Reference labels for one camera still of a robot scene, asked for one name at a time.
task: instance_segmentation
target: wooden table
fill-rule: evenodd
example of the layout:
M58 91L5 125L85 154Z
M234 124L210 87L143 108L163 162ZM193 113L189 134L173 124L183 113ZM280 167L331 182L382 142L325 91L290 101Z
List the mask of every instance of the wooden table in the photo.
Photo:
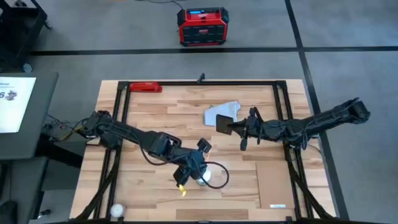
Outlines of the wooden table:
M286 82L294 118L310 116L302 81ZM95 110L112 112L117 85L117 80L102 81ZM177 136L183 141L183 147L197 148L200 138L207 139L213 146L209 160L226 166L231 177L229 184L219 190L200 187L189 180L185 186L187 195L182 197L172 176L177 166L152 166L144 160L137 145L124 141L115 202L126 206L126 221L285 220L286 216L294 217L282 143L261 141L257 145L256 139L249 139L247 151L241 152L238 135L217 133L215 127L203 124L204 111L210 105L234 100L241 104L238 120L247 117L253 106L258 107L263 120L277 119L271 86L163 86L162 93L132 93L127 124ZM310 144L318 147L314 140ZM309 146L302 153L307 183L320 204L335 215L322 155L315 147ZM103 157L102 147L86 148L71 217L84 209L98 189ZM225 171L215 166L209 168L212 171L210 183L221 185ZM303 195L297 189L305 216ZM106 192L101 217L107 198ZM275 205L284 205L284 208L271 208Z

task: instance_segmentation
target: crumpled white cloth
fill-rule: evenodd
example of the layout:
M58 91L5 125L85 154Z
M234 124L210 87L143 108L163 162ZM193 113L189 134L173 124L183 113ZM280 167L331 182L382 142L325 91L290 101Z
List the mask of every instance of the crumpled white cloth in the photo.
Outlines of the crumpled white cloth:
M241 109L241 105L238 101L232 101L228 103L224 103L222 105L214 106L205 111L205 125L216 126L216 115L224 115L229 116L234 119L234 122L237 122L238 118L236 114L239 109Z

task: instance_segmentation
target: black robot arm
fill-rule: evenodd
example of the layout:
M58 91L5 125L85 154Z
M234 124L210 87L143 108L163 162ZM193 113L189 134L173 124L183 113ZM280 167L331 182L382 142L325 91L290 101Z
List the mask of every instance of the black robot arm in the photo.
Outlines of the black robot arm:
M361 124L369 119L370 112L358 98L349 100L331 110L305 119L263 121L256 107L242 121L233 122L227 116L217 115L217 131L224 134L238 133L242 138L241 150L245 151L248 138L267 141L287 141L291 146L305 149L309 138L322 131L344 123Z
M120 145L120 139L123 138L140 145L143 156L152 165L166 163L178 165L174 173L177 186L185 185L189 177L201 179L207 167L203 153L211 149L211 145L205 139L199 140L198 149L181 147L179 138L163 132L142 131L115 121L107 111L94 112L85 123L82 133L85 136L100 137L99 144L110 149L116 149ZM144 151L163 163L151 162Z

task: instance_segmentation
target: red object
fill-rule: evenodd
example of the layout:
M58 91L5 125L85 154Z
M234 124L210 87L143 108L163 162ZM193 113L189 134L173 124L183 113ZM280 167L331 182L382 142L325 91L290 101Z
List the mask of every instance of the red object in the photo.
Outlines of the red object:
M130 84L130 91L161 93L162 87L157 82L132 83Z
M177 14L184 46L221 45L226 40L228 11L223 8L182 9Z

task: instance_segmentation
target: red box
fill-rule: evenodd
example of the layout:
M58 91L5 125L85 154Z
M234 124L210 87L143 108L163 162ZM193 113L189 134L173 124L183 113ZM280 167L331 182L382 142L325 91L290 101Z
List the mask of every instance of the red box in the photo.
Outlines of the red box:
M224 7L182 9L177 14L184 46L220 45L226 40L228 11Z

